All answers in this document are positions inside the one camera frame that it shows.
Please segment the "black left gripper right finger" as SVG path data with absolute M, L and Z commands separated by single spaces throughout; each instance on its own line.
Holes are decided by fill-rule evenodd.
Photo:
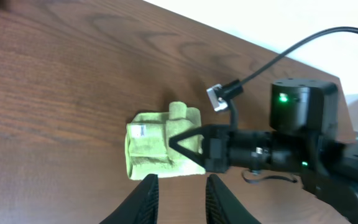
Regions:
M 205 208 L 207 224 L 260 224 L 216 174 L 206 180 Z

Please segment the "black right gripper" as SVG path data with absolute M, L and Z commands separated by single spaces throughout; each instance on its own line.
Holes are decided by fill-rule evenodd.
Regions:
M 196 135 L 202 135 L 201 144 L 203 153 L 190 151 L 179 145 L 179 142 Z M 177 134 L 169 139 L 168 145 L 174 151 L 182 154 L 207 172 L 225 173 L 229 168 L 227 143 L 229 141 L 229 126 L 221 124 L 208 124 Z

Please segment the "green microfiber cloth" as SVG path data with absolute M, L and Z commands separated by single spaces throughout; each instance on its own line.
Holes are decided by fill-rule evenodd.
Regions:
M 146 125 L 144 137 L 131 136 L 131 126 L 134 124 Z M 160 178 L 205 174 L 204 168 L 168 145 L 171 137 L 200 126 L 200 110 L 180 101 L 171 102 L 167 112 L 137 114 L 126 125 L 125 157 L 128 178 L 142 180 L 148 174 L 156 174 Z

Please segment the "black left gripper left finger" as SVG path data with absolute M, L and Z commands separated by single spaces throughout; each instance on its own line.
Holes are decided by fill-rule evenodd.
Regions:
M 156 224 L 158 201 L 158 175 L 148 174 L 100 224 Z

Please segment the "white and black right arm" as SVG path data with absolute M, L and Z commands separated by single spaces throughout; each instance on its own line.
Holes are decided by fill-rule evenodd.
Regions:
M 209 172 L 208 223 L 255 223 L 219 179 L 230 167 L 272 170 L 274 179 L 297 174 L 303 189 L 358 223 L 358 142 L 336 140 L 338 88 L 321 80 L 281 79 L 271 87 L 270 131 L 238 128 L 233 99 L 242 82 L 215 85 L 208 96 L 216 111 L 228 110 L 228 125 L 209 124 L 171 137 L 169 146 Z

